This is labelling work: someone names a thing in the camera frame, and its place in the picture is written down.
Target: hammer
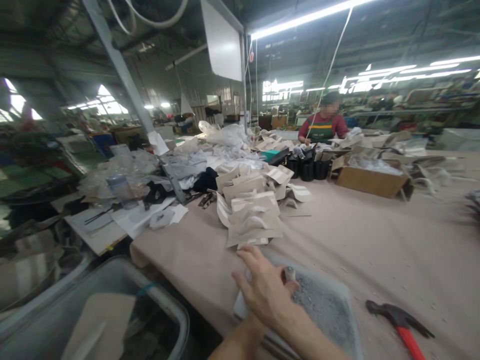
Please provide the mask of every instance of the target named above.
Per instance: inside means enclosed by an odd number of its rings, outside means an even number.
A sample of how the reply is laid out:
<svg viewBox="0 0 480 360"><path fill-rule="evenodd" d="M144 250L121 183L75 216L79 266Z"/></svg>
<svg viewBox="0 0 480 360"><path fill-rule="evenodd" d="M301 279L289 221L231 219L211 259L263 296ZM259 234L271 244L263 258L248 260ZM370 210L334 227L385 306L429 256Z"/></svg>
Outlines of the hammer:
<svg viewBox="0 0 480 360"><path fill-rule="evenodd" d="M383 315L391 322L391 324L398 331L398 335L400 335L400 338L402 339L406 348L410 351L413 360L425 360L422 351L410 332L410 326L414 329L417 329L417 331L427 339L435 338L435 335L433 335L412 315L405 310L402 310L398 306L390 304L378 305L371 300L367 300L365 305L370 314Z"/></svg>

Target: wall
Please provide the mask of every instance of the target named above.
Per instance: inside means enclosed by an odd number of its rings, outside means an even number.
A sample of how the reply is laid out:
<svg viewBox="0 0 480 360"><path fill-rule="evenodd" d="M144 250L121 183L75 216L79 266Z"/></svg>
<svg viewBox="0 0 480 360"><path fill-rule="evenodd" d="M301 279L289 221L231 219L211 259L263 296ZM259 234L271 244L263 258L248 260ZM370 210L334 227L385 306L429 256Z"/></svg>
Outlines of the wall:
<svg viewBox="0 0 480 360"><path fill-rule="evenodd" d="M207 50L181 63L177 67L178 76L175 69L165 70L173 59L187 52L177 51L179 55L176 57L147 52L125 60L144 103L155 107L165 102L180 105L182 90L191 107L206 106L207 95L217 95L221 97L222 112L225 115L233 114L233 94L236 92L241 98L243 85L240 81L213 74Z"/></svg>

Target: hammer head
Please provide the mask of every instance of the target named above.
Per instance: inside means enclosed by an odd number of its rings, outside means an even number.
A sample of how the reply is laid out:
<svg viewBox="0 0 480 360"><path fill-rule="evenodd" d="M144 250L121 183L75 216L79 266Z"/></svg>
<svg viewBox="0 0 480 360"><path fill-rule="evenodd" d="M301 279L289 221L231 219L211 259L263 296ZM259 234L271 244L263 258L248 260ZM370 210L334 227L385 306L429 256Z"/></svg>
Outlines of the hammer head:
<svg viewBox="0 0 480 360"><path fill-rule="evenodd" d="M378 305L374 301L367 300L366 308L370 314L382 315L386 317L394 327L409 329L410 326L416 329L426 338L435 338L425 326L405 310L391 304Z"/></svg>

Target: work table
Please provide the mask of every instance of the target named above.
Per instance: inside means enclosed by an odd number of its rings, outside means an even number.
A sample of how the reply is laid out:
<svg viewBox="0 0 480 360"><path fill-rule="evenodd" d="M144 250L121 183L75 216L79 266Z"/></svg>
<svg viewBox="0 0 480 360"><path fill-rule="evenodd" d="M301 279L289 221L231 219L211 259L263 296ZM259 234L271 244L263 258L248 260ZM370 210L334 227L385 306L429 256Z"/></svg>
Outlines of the work table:
<svg viewBox="0 0 480 360"><path fill-rule="evenodd" d="M478 154L465 156L467 174L480 178ZM302 182L313 194L312 216L282 217L284 236L266 247L349 287L365 359L408 359L394 328L369 314L366 300L397 305L435 339L412 331L427 359L474 359L480 353L479 225L464 195L475 181L455 181L440 198L414 193L410 202L342 188L326 180ZM216 204L188 205L181 223L150 229L131 245L138 266L155 265L222 335L238 321L238 289L231 278L245 266L226 249L227 229ZM270 357L261 350L259 358Z"/></svg>

